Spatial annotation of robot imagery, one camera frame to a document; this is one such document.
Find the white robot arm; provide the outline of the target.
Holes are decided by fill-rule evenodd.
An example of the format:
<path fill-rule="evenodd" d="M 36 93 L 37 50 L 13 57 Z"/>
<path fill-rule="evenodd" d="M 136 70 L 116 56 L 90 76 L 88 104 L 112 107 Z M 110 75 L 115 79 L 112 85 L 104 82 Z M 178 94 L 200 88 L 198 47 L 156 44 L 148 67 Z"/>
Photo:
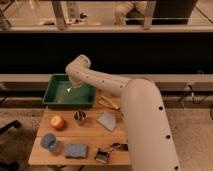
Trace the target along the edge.
<path fill-rule="evenodd" d="M 65 72 L 74 87 L 83 83 L 120 97 L 133 171 L 181 171 L 160 90 L 147 78 L 128 78 L 90 70 L 79 55 Z"/>

